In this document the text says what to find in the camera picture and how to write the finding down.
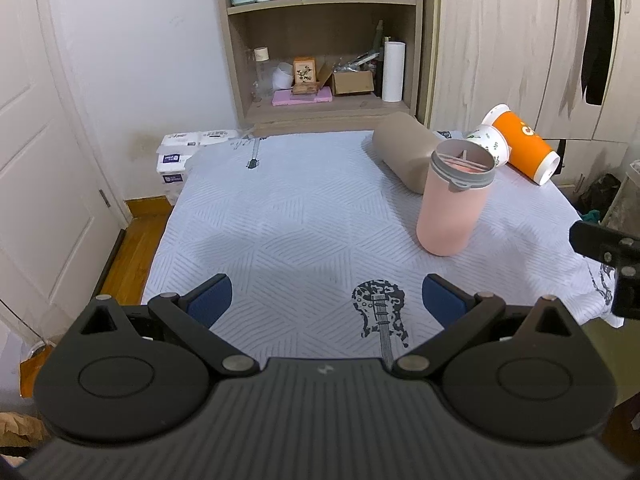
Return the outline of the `pink cup with grey rim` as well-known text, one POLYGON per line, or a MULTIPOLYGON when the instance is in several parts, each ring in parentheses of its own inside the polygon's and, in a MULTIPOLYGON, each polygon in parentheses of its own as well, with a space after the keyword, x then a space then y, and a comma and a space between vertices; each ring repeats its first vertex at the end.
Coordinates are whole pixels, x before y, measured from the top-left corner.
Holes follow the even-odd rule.
POLYGON ((432 151, 416 236, 435 256, 466 247, 496 174, 495 159, 468 140, 445 140, 432 151))

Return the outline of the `orange paper cup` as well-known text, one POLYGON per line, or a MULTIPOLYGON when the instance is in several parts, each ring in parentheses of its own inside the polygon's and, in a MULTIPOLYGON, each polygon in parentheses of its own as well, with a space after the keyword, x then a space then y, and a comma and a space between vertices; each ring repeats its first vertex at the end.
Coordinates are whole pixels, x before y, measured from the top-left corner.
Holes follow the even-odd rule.
POLYGON ((510 148, 510 164, 536 184, 545 185, 558 169, 558 153, 506 104, 494 106, 482 124, 503 135, 510 148))

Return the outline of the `taupe beige cup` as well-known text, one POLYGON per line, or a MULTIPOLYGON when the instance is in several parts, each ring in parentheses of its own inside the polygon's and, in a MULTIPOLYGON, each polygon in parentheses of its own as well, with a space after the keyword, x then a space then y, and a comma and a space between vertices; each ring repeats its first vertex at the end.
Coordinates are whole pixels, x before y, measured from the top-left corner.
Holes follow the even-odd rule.
POLYGON ((373 131, 378 156, 394 175, 416 194, 423 194, 431 154, 442 137, 416 118, 401 112, 384 117, 373 131))

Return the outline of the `white paper cup green print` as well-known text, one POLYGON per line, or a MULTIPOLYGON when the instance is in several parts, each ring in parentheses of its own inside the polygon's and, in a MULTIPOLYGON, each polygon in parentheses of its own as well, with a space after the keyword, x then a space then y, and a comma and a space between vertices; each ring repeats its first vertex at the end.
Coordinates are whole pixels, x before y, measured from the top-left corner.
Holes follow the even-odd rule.
POLYGON ((495 165, 502 167, 509 162, 511 148, 503 134, 492 125, 480 125, 476 129, 465 133, 465 140, 473 142, 495 159, 495 165))

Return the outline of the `white patterned tablecloth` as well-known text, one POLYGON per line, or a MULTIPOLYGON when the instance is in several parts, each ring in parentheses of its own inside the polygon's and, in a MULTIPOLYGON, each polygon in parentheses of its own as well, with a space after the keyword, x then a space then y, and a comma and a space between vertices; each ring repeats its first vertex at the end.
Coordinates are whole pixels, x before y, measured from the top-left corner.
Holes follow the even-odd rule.
POLYGON ((442 258, 416 238, 421 196, 369 133, 227 141, 186 168, 144 296, 227 274, 232 303, 213 332, 259 362, 401 356, 440 331, 422 301, 431 273, 510 304, 553 294, 579 323, 623 324, 613 272, 570 248, 575 209, 512 169, 498 170, 468 247, 442 258))

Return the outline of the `white door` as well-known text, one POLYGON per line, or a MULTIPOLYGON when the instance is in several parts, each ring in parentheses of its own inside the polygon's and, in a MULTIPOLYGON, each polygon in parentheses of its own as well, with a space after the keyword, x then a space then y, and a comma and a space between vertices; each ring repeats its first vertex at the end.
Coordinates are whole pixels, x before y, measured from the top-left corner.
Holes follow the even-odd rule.
POLYGON ((38 0, 1 0, 1 319, 28 344, 89 301, 120 225, 67 120, 38 0))

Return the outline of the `black ribbon bow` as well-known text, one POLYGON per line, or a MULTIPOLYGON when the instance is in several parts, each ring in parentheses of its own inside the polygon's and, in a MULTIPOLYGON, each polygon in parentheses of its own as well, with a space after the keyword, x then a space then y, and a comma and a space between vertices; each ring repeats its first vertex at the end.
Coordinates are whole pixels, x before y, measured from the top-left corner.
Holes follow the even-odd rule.
POLYGON ((615 0, 591 0, 580 83, 589 105, 603 104, 615 32, 615 0))

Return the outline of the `pink flat box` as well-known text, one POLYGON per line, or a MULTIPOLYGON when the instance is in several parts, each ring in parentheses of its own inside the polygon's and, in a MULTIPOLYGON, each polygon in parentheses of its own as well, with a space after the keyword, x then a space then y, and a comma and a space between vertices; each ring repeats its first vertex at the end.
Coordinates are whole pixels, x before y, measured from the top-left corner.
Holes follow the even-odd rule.
POLYGON ((329 87, 323 87, 316 93, 295 94, 293 89, 277 90, 273 92, 271 105, 280 106, 297 106, 307 104, 324 104, 333 101, 333 94, 329 87))

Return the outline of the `clear bottle beige cap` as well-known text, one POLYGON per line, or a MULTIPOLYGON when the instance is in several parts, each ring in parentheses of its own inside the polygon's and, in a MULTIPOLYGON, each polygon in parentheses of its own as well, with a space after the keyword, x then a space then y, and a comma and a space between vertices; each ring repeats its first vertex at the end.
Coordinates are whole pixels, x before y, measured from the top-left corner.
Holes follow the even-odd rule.
POLYGON ((267 47, 254 49, 255 81, 253 84, 254 100, 268 100, 272 93, 272 70, 267 47))

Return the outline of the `light wood wardrobe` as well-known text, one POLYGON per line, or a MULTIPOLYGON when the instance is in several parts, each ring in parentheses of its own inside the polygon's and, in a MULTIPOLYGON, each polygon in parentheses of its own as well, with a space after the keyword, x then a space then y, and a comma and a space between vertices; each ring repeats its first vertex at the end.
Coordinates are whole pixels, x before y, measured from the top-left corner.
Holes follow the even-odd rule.
POLYGON ((603 102, 582 94, 591 0, 423 0, 416 114, 434 130, 468 131, 506 104, 552 148, 554 182, 571 198, 622 170, 639 144, 639 0, 614 0, 603 102))

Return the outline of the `white small jar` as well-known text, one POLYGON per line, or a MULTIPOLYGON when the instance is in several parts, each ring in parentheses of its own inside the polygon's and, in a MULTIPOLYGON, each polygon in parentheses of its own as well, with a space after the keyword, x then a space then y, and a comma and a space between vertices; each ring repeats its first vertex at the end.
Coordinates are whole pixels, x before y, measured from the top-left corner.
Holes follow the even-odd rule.
POLYGON ((271 83, 274 91, 291 88, 294 84, 293 65, 285 62, 279 63, 272 73, 271 83))

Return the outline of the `small cardboard box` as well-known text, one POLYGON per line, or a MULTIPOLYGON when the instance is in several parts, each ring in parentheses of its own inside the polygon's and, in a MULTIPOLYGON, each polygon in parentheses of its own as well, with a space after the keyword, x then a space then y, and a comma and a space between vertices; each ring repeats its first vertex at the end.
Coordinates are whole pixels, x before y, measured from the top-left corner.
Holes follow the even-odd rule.
POLYGON ((374 91, 373 75, 370 70, 334 72, 331 89, 334 96, 371 93, 374 91))

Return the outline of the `orange floral small box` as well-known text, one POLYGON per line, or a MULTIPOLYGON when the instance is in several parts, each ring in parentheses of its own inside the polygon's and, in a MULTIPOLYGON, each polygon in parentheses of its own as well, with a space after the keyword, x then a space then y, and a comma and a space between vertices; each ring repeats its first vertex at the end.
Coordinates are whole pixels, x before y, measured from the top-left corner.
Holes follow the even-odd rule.
POLYGON ((294 84, 314 84, 317 81, 316 60, 312 56, 298 56, 293 60, 294 84))

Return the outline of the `white paper towel roll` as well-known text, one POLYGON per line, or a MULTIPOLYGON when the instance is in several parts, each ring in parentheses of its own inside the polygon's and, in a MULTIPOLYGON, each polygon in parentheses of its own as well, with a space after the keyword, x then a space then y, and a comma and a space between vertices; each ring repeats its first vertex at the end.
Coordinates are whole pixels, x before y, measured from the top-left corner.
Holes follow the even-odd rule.
POLYGON ((384 46, 382 100, 398 103, 404 92, 406 44, 388 40, 384 46))

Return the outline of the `wooden bookshelf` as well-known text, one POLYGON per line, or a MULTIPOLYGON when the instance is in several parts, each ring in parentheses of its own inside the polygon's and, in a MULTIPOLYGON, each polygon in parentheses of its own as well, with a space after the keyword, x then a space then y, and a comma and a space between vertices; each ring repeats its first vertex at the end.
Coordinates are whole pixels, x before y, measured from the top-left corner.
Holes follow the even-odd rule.
POLYGON ((236 116, 257 133, 367 130, 418 105, 424 0, 270 0, 235 6, 217 0, 236 116), (273 62, 314 58, 319 66, 346 62, 372 47, 376 35, 406 45, 402 97, 386 103, 373 93, 337 96, 329 103, 274 106, 254 93, 253 52, 273 62))

